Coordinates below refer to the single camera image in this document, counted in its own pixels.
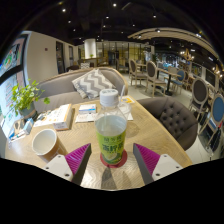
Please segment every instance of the chair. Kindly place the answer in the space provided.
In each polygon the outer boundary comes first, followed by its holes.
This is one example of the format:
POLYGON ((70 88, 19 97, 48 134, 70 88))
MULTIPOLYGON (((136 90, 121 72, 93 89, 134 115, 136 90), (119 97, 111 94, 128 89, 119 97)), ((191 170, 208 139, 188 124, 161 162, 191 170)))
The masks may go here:
POLYGON ((221 94, 216 94, 212 101, 211 112, 208 114, 208 119, 205 121, 205 124, 202 126, 198 134, 200 135, 207 125, 212 130, 213 132, 212 136, 210 137, 208 143, 206 144, 206 147, 209 146, 213 136, 215 135, 216 131, 218 130, 218 127, 220 126, 223 120, 223 117, 224 117, 224 99, 221 94))
MULTIPOLYGON (((166 70, 167 70, 168 72, 177 74, 177 68, 175 68, 175 67, 168 66, 168 68, 167 68, 166 70)), ((167 76, 164 77, 164 81, 165 81, 165 80, 168 80, 168 79, 169 79, 169 77, 167 77, 167 76)))
POLYGON ((69 70, 78 70, 78 69, 79 69, 78 65, 72 65, 72 66, 66 68, 66 71, 68 72, 69 70))
POLYGON ((181 94, 181 89, 183 86, 183 81, 185 79, 185 73, 186 72, 181 69, 177 72, 177 74, 181 75, 181 77, 177 76, 176 80, 171 80, 171 83, 174 85, 174 90, 175 90, 175 87, 177 87, 177 89, 178 89, 178 87, 180 88, 180 94, 181 94))
POLYGON ((208 87, 204 80, 196 78, 192 84, 192 98, 189 104, 189 110, 192 107, 198 112, 199 115, 206 111, 208 106, 208 87))
POLYGON ((152 61, 148 61, 146 64, 146 71, 147 71, 147 83, 146 83, 146 89, 145 92, 148 89, 148 84, 152 83, 153 90, 152 90, 152 97, 154 97, 155 87, 156 86, 163 86, 163 96, 165 95, 165 87, 166 83, 160 79, 157 79, 157 68, 156 65, 152 61))
POLYGON ((120 71, 120 70, 127 71, 127 70, 128 70, 126 66, 119 64, 119 59, 116 59, 116 63, 117 63, 117 64, 116 64, 116 69, 117 69, 118 71, 120 71))
POLYGON ((147 76, 144 74, 139 74, 137 72, 137 65, 136 62, 133 59, 129 60, 129 77, 131 76, 131 85, 132 85, 132 80, 133 78, 135 79, 135 89, 137 87, 137 80, 140 80, 140 85, 141 85, 141 80, 147 80, 147 76))
POLYGON ((164 69, 162 62, 157 62, 157 68, 164 69))
POLYGON ((184 150, 194 144, 198 121, 183 104, 170 96, 137 101, 167 129, 184 150))

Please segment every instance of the cafe table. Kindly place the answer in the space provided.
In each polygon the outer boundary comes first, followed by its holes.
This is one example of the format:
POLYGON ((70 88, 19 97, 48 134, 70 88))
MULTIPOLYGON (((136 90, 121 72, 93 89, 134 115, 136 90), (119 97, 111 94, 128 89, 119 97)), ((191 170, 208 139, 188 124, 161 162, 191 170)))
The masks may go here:
MULTIPOLYGON (((82 104, 96 104, 97 112, 100 110, 99 100, 82 104)), ((145 146, 159 155, 168 154, 184 168, 192 165, 190 158, 173 136, 141 104, 134 100, 134 103, 131 103, 133 120, 127 123, 124 145, 124 149, 127 152, 127 161, 119 168, 106 167, 100 160, 100 149, 94 122, 75 123, 80 105, 75 104, 72 106, 73 113, 70 129, 58 131, 57 135, 68 153, 91 143, 92 153, 80 184, 81 187, 104 190, 143 187, 144 181, 133 154, 134 143, 145 146)), ((43 129, 54 130, 54 127, 53 125, 33 127, 31 133, 25 138, 11 143, 7 142, 5 159, 39 168, 46 166, 47 163, 32 150, 34 136, 43 129)))
POLYGON ((172 76, 172 77, 181 77, 181 75, 178 75, 178 74, 169 72, 169 71, 164 70, 164 69, 162 69, 162 68, 157 68, 157 79, 159 79, 159 72, 160 72, 160 71, 163 72, 163 73, 165 73, 165 74, 167 74, 167 75, 169 75, 168 84, 167 84, 167 89, 166 89, 166 91, 165 91, 165 94, 168 95, 168 96, 172 96, 172 95, 173 95, 172 92, 169 91, 169 89, 170 89, 171 76, 172 76))

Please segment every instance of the green drink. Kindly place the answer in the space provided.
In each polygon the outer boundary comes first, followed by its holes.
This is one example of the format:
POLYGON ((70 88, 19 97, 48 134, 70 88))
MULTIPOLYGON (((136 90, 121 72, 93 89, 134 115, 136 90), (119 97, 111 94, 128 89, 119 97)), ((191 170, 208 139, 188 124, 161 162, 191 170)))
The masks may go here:
POLYGON ((118 108, 118 91, 106 89, 100 92, 101 111, 95 127, 103 160, 118 164, 123 155, 127 119, 118 108))

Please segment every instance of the sofa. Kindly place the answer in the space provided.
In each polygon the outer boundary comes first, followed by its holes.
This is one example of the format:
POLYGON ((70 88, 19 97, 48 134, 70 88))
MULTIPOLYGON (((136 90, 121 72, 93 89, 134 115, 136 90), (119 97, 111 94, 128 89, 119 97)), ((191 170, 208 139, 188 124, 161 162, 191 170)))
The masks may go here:
POLYGON ((173 97, 156 97, 137 101, 167 129, 184 150, 194 144, 198 121, 183 104, 173 97))
POLYGON ((75 89, 72 81, 93 69, 99 69, 101 73, 116 87, 119 95, 121 95, 123 85, 125 85, 124 95, 128 94, 127 81, 117 70, 107 67, 79 69, 56 75, 52 78, 39 82, 38 88, 45 91, 42 93, 39 101, 34 102, 37 112, 41 113, 47 110, 54 110, 64 104, 78 104, 92 101, 88 97, 83 99, 75 89), (50 104, 43 103, 43 99, 45 97, 50 99, 50 104))

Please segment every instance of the window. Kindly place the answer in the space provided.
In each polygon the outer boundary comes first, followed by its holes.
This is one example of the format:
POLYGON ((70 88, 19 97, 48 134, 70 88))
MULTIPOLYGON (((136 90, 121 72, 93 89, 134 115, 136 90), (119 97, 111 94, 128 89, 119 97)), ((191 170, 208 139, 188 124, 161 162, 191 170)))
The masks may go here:
POLYGON ((73 62, 74 62, 74 58, 73 58, 73 47, 72 46, 69 46, 68 47, 69 49, 69 62, 70 62, 70 66, 73 65, 73 62))

